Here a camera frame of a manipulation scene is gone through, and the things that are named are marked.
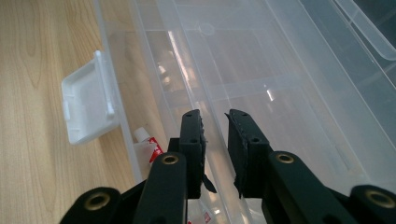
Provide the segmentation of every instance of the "wood grain surface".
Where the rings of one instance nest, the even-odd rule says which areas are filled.
[[[92,1],[0,3],[0,223],[58,223],[81,193],[134,184],[120,128],[82,146],[67,139],[61,82],[102,49]],[[166,144],[144,65],[135,70],[121,88],[136,87],[130,127]]]

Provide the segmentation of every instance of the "transparent plastic container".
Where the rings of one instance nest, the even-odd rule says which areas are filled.
[[[261,200],[239,199],[233,185],[230,108],[248,112],[274,150],[298,155],[327,187],[396,192],[396,90],[334,1],[96,0],[95,9],[119,86],[141,51],[167,138],[179,136],[185,112],[201,110],[205,172],[219,193],[202,188],[200,203],[212,222],[264,222]],[[134,117],[121,113],[139,182]]]

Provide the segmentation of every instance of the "light wood tabletop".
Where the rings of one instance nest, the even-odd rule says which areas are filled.
[[[91,0],[1,1],[0,223],[59,223],[81,193],[134,185],[120,128],[80,146],[67,139],[61,82],[102,48]],[[129,106],[138,118],[131,128],[145,126],[166,144],[137,67],[130,82],[145,88],[131,102],[148,108]]]

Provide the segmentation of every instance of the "white plastic latch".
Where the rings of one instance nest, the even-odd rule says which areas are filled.
[[[82,144],[117,127],[113,79],[101,51],[62,81],[64,120],[69,142]]]

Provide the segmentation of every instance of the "tube cap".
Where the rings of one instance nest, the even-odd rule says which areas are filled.
[[[134,136],[136,137],[137,142],[143,142],[143,141],[145,141],[146,139],[150,138],[148,132],[147,132],[146,129],[143,128],[143,127],[140,127],[140,128],[138,128],[138,129],[136,129],[136,130],[134,131]]]

